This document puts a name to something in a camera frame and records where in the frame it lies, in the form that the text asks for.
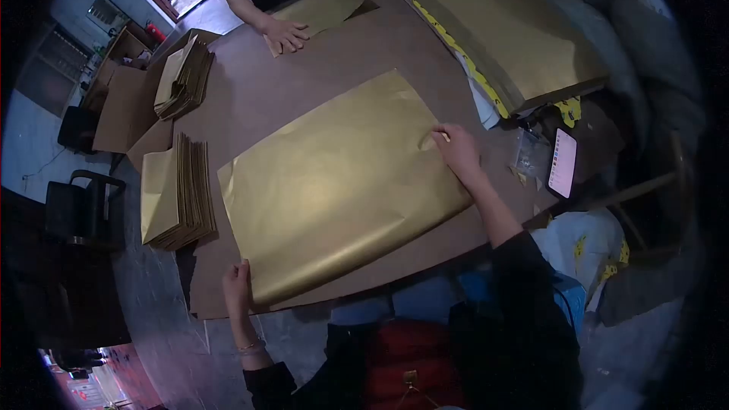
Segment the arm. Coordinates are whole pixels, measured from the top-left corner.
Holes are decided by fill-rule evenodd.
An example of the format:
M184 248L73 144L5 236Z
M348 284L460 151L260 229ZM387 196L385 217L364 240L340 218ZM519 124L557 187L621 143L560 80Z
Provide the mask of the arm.
M250 266L248 260L232 265L223 275L225 305L230 315L235 346L241 352L241 366L253 406L261 409L285 408L290 405L296 384L283 363L273 363L258 338L249 314L251 306Z
M494 286L511 352L521 370L539 377L529 390L541 395L543 404L550 401L545 408L577 408L582 384L579 344L554 302L554 269L481 170L473 137L460 126L443 124L434 129L433 139L473 197L494 248Z
M309 37L303 30L306 24L290 21L279 21L271 15L260 11L251 0L226 0L228 6L238 18L250 24L261 35L275 52L282 54L284 49L296 52L304 47Z
M480 155L473 137L460 125L443 123L433 129L433 140L445 163L471 194L478 208L491 247L497 248L522 231L511 210L499 198L488 176L481 170Z

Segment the stack of gold paper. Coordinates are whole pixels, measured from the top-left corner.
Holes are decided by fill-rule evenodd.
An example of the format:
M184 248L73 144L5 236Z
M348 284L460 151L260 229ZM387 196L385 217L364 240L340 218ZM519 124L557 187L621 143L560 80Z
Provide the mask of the stack of gold paper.
M175 119L200 106L214 57L197 35L183 49L170 54L155 97L155 113L160 119Z
M208 144L177 135L172 149L144 156L141 243L176 251L214 232L208 184Z
M479 90L503 117L587 94L607 81L592 43L547 0L407 2L449 48L468 56L469 76L484 78Z

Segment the smartphone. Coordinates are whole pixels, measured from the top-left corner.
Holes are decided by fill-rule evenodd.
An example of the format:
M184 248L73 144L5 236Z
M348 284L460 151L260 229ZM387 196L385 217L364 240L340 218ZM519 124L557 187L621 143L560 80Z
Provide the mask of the smartphone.
M565 198L570 197L572 190L574 160L577 154L578 142L562 129L557 129L548 187Z

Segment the cable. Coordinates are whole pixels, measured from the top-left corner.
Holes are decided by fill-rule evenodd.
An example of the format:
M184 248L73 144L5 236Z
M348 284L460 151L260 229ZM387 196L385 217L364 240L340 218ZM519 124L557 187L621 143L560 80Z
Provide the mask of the cable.
M58 158L58 156L63 153L64 150L66 150L66 148L61 149L57 154L55 154L53 156L52 159L50 159L48 162L46 162L45 165L43 165L38 171L34 172L32 175L23 175L23 180L27 180L28 178L32 178L33 176L40 174L41 171L43 171L43 168L45 168L48 165L50 165L51 163L53 163L53 161L56 160Z

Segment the red bag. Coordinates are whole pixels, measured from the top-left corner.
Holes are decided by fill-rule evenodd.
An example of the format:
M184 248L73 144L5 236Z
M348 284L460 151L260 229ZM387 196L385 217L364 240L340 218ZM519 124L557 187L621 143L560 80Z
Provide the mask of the red bag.
M447 328L417 320L380 328L369 345L364 392L369 410L466 408Z

